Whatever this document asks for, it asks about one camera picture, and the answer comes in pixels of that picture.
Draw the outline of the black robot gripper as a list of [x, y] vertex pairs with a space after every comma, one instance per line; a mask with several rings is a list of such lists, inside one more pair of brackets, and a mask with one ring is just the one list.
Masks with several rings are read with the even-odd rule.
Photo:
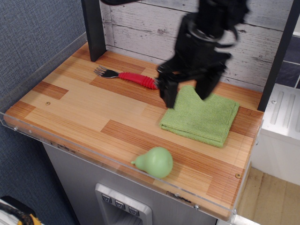
[[228, 52], [217, 52], [221, 45], [219, 38], [209, 36], [197, 28], [197, 13], [183, 17], [175, 55], [157, 68], [159, 73], [156, 86], [167, 108], [173, 108], [181, 82], [196, 80], [195, 91], [204, 100], [218, 84], [226, 69], [226, 61], [231, 58]]

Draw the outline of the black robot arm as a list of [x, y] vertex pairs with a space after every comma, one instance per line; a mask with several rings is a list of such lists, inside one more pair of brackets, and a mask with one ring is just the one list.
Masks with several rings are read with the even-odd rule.
[[237, 39], [235, 26], [244, 23], [248, 12], [245, 0], [201, 0], [198, 12], [182, 18], [174, 56], [157, 68], [156, 85], [166, 107], [174, 107], [181, 82], [196, 80], [198, 96], [205, 99], [210, 95], [231, 57], [230, 53], [216, 49], [235, 45], [220, 44], [219, 40], [228, 30]]

